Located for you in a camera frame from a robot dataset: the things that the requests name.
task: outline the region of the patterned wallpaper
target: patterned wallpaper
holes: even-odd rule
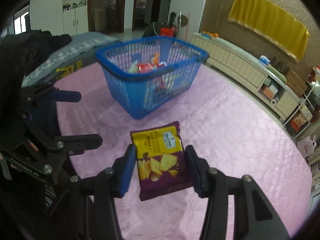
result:
[[[200,30],[217,32],[221,38],[241,47],[257,58],[262,54],[269,59],[276,56],[277,61],[284,62],[284,65],[290,67],[304,80],[310,73],[311,67],[320,65],[320,30],[300,0],[270,1],[296,17],[310,33],[306,52],[299,63],[295,63],[283,51],[258,34],[236,23],[228,22],[228,15],[234,0],[206,0]]]

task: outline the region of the blue gripper pad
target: blue gripper pad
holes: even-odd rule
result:
[[[136,154],[136,146],[129,144],[124,156],[116,159],[112,166],[115,175],[111,190],[115,197],[122,198],[128,192],[136,164]]]
[[[201,198],[207,197],[211,188],[211,184],[207,178],[209,170],[207,161],[198,157],[192,145],[186,147],[184,156],[195,192]]]
[[[49,99],[58,102],[73,102],[77,103],[81,100],[80,92],[56,90],[49,94]]]

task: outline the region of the doorway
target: doorway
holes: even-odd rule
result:
[[[132,30],[144,29],[151,22],[166,24],[171,0],[134,0]]]
[[[103,34],[124,32],[125,0],[88,0],[89,31]]]

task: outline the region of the red snack bag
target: red snack bag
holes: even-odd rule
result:
[[[145,73],[149,73],[151,71],[157,70],[158,69],[158,65],[157,64],[137,64],[138,67],[138,71],[140,74],[145,74]]]

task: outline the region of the floor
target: floor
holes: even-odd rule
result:
[[[139,30],[139,31],[133,31],[133,32],[132,31],[127,31],[127,32],[124,32],[124,33],[115,33],[115,34],[112,34],[111,36],[113,36],[115,38],[118,38],[121,41],[130,41],[130,40],[141,38],[143,34],[144,34],[144,31]],[[220,74],[222,74],[226,78],[226,80],[228,80],[231,84],[233,84],[234,86],[236,86],[239,89],[241,89],[244,93],[246,93],[247,96],[253,102],[255,102],[256,105],[258,105],[263,111],[265,111],[272,118],[272,120],[274,120],[280,127],[283,128],[283,130],[285,132],[287,132],[286,129],[283,127],[282,123],[279,121],[279,116],[276,115],[276,113],[274,111],[270,110],[268,108],[268,106],[266,106],[260,99],[258,99],[251,92],[249,92],[246,88],[244,88],[242,85],[240,85],[237,82],[235,82],[234,80],[232,80],[230,77],[228,77],[224,73],[218,71],[215,68],[213,70],[219,72]]]
[[[124,33],[115,33],[111,34],[112,37],[115,37],[121,41],[130,41],[130,40],[135,40],[135,39],[140,39],[142,35],[144,34],[144,30],[139,30],[139,31],[125,31]]]
[[[228,82],[230,82],[233,86],[236,86],[240,90],[242,90],[243,93],[245,93],[257,106],[259,106],[267,115],[271,117],[273,121],[275,121],[286,133],[287,130],[283,127],[282,123],[280,122],[280,117],[272,110],[269,109],[268,106],[266,106],[265,103],[263,103],[258,97],[256,97],[254,94],[249,92],[245,87],[243,87],[241,84],[227,76],[225,73],[219,71],[218,69],[206,64],[208,67],[210,67],[213,71],[216,71],[220,73]]]

